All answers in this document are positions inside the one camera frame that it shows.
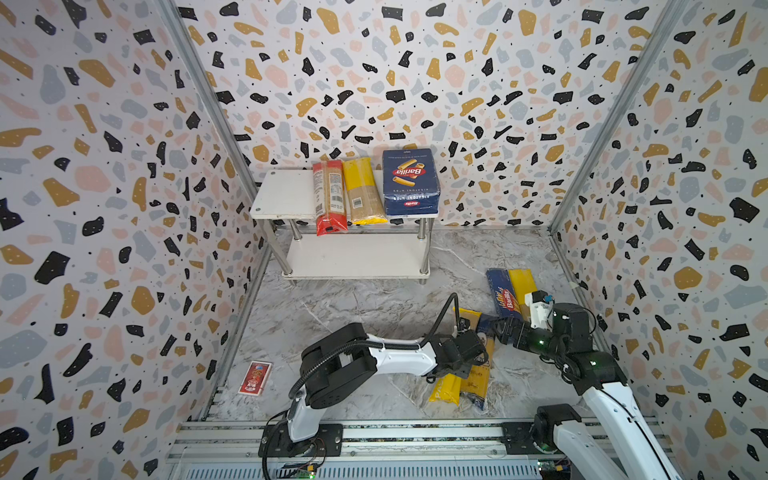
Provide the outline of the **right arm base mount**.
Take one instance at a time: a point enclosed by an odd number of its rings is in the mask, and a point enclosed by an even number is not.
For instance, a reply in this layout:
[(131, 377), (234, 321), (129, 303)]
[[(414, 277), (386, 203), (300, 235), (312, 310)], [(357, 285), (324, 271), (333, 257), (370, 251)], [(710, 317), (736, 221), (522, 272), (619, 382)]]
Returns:
[(554, 429), (565, 421), (581, 421), (582, 417), (568, 404), (537, 408), (530, 421), (510, 421), (501, 424), (501, 443), (508, 455), (544, 455), (558, 452)]

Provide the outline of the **red spaghetti bag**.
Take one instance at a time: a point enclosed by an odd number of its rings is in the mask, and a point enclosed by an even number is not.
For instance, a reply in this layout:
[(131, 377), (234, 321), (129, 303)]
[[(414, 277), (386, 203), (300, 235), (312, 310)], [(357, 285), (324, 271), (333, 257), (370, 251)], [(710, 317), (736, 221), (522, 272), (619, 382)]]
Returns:
[(348, 230), (343, 167), (340, 160), (312, 165), (315, 225), (318, 236)]

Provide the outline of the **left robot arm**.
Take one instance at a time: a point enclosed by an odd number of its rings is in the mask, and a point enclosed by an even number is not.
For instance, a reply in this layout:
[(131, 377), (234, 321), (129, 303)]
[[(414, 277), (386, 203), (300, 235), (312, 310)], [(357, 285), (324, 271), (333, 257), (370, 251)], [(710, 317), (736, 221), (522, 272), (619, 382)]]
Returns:
[(360, 323), (349, 324), (302, 353), (300, 377), (288, 393), (287, 435), (293, 443), (314, 438), (326, 410), (376, 375), (466, 379), (488, 359), (483, 341), (472, 330), (393, 340), (367, 333)]

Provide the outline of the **blue-top clear spaghetti bag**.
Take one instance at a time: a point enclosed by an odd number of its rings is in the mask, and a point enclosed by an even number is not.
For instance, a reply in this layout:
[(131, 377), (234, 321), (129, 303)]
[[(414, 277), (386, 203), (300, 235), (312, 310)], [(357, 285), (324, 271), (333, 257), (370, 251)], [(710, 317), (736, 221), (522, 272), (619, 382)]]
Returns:
[(460, 310), (460, 317), (462, 320), (466, 320), (470, 328), (478, 334), (487, 352), (487, 361), (480, 366), (473, 365), (469, 377), (461, 382), (460, 393), (470, 400), (478, 410), (485, 411), (495, 351), (495, 335), (492, 332), (491, 317), (467, 309)]

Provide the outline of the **blue Barilla pasta box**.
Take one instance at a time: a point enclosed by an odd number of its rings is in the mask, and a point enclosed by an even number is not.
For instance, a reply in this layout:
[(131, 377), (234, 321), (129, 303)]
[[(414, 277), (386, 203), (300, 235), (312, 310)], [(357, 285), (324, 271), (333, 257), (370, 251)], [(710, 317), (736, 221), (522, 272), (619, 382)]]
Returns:
[(436, 216), (441, 188), (430, 149), (382, 152), (383, 198), (388, 216)]

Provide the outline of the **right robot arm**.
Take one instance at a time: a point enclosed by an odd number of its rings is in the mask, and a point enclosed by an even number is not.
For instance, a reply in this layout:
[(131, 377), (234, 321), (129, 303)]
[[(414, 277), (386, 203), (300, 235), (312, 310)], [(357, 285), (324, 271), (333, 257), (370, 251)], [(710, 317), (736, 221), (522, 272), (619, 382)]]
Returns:
[(596, 443), (581, 415), (567, 404), (537, 409), (531, 429), (536, 448), (563, 454), (585, 479), (679, 479), (617, 361), (594, 348), (596, 316), (580, 305), (554, 302), (536, 302), (529, 313), (528, 321), (516, 316), (494, 320), (494, 336), (554, 365), (594, 414), (614, 454)]

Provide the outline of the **blue Barilla spaghetti box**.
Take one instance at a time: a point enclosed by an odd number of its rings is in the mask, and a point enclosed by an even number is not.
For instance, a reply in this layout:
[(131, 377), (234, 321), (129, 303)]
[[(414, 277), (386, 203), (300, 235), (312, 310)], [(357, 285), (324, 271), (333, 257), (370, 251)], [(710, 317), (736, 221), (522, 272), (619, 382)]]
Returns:
[(495, 302), (496, 314), (499, 318), (523, 319), (517, 300), (516, 292), (511, 282), (509, 271), (505, 269), (488, 269), (486, 278)]

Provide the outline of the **yellow Pastatime spaghetti bag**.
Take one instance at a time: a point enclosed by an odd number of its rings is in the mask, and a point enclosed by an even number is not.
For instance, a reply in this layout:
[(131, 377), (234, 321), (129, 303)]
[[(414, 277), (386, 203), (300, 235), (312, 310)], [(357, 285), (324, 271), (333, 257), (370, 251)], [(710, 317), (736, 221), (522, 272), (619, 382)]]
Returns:
[[(478, 311), (460, 309), (460, 319), (474, 330), (480, 320), (481, 313)], [(448, 374), (436, 381), (432, 393), (429, 397), (430, 403), (443, 402), (458, 405), (460, 403), (461, 386), (464, 380), (456, 375)]]

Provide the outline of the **yellow-top spaghetti bag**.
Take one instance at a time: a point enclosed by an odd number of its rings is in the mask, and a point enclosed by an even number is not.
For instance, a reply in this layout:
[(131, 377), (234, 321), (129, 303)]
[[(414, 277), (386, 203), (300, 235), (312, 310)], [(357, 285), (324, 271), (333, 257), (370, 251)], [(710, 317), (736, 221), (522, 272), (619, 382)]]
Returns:
[(371, 160), (358, 158), (342, 163), (348, 200), (347, 216), (355, 225), (375, 225), (387, 222), (374, 179)]

